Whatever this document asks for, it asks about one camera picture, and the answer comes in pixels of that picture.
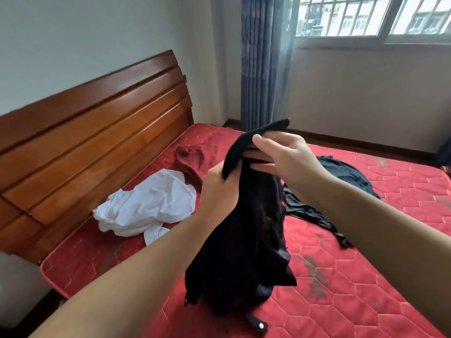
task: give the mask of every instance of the wooden headboard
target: wooden headboard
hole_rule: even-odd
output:
[[[0,250],[39,263],[193,124],[172,51],[0,117]]]

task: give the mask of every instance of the red mattress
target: red mattress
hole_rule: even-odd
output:
[[[237,132],[206,124],[188,128],[131,180],[131,190],[152,173],[174,169],[175,149],[199,144],[219,132]],[[332,148],[311,146],[316,155],[333,155],[361,170],[386,203],[451,235],[451,182],[444,172]],[[285,237],[296,287],[275,287],[256,312],[269,325],[268,338],[442,337],[356,249],[343,250],[333,235],[308,222],[286,217]],[[71,297],[119,262],[144,248],[144,238],[102,233],[89,218],[41,265],[45,279]],[[258,336],[240,318],[215,318],[202,304],[184,307],[181,278],[145,337]]]

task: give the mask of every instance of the curtain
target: curtain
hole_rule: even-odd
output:
[[[283,116],[300,0],[241,0],[241,125]]]

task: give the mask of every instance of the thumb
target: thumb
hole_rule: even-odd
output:
[[[225,181],[225,183],[228,184],[236,184],[238,185],[240,182],[240,176],[241,176],[241,166],[242,166],[242,161],[240,160],[238,162],[238,165],[236,165],[236,168],[230,172],[229,176],[227,177],[227,180]]]
[[[258,149],[260,149],[263,153],[266,153],[273,159],[275,159],[276,155],[278,155],[279,152],[285,149],[285,147],[281,144],[266,137],[262,137],[258,134],[255,134],[252,137],[252,142]]]

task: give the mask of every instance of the black garment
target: black garment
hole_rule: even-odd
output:
[[[241,135],[226,155],[224,179],[254,134],[285,130],[288,124],[288,120],[281,120]],[[203,295],[218,316],[231,311],[247,315],[269,298],[273,286],[296,285],[285,247],[280,179],[251,169],[250,163],[256,160],[242,160],[238,204],[211,233],[185,274],[185,303],[196,304]]]
[[[324,168],[334,176],[380,199],[377,193],[373,191],[373,187],[369,180],[355,167],[344,163],[343,161],[336,160],[332,156],[319,156],[318,160]],[[311,206],[301,203],[291,192],[287,184],[284,185],[283,191],[285,194],[285,209],[287,215],[304,219],[313,224],[317,224],[320,227],[324,227],[324,229],[331,231],[335,235],[342,247],[352,247],[352,244],[345,236],[342,233],[339,233],[335,226],[324,218],[321,212]]]

